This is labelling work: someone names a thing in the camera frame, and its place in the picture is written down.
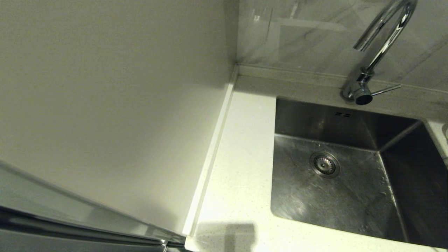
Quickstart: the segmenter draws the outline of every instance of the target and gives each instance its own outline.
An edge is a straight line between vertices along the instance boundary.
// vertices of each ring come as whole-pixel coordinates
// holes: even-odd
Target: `faucet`
[[[382,89],[377,92],[371,92],[368,87],[368,82],[375,74],[375,67],[387,53],[389,48],[398,38],[398,35],[403,31],[406,24],[411,19],[412,14],[415,11],[418,0],[392,0],[384,9],[376,16],[376,18],[369,25],[367,30],[353,46],[361,52],[365,51],[369,47],[370,43],[377,36],[379,31],[384,25],[400,10],[402,9],[401,16],[398,19],[395,28],[392,29],[388,39],[384,42],[376,56],[368,67],[361,68],[361,74],[356,82],[350,83],[344,91],[342,91],[342,97],[348,101],[355,101],[358,105],[366,105],[373,100],[373,96],[382,94],[387,91],[391,91],[401,87],[401,84]]]

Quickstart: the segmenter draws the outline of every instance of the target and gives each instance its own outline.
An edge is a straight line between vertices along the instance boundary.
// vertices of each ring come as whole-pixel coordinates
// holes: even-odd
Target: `sink drain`
[[[316,152],[310,157],[313,170],[322,177],[334,178],[339,174],[340,166],[337,159],[326,152]]]

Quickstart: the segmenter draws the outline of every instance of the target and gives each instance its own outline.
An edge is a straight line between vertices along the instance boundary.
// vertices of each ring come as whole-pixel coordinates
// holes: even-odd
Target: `speckled countertop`
[[[426,91],[415,94],[412,88],[403,88],[401,94],[376,96],[370,105],[355,107],[339,97],[336,81],[310,84],[307,82],[315,81],[311,75],[301,75],[302,79],[293,76],[299,82],[285,80],[289,78],[285,75],[280,80],[268,79],[276,77],[278,71],[264,78],[248,76],[263,75],[257,71],[250,67],[240,70],[242,76],[233,93],[196,231],[187,239],[187,249],[206,252],[446,251],[282,219],[271,213],[270,203],[277,96],[423,119],[446,159],[448,144],[443,130],[448,125],[448,94],[437,93],[432,99],[428,98],[430,91],[430,94]]]

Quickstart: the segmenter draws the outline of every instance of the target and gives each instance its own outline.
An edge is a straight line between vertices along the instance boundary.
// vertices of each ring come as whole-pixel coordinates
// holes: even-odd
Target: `stainless steel sink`
[[[276,216],[446,248],[447,178],[419,120],[277,99]]]

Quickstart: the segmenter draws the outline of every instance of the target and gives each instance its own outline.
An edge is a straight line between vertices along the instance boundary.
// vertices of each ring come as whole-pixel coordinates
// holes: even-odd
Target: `marble tile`
[[[242,64],[355,78],[388,35],[366,52],[352,48],[389,0],[240,0]],[[376,80],[448,90],[448,0],[419,1],[411,21],[376,68]]]

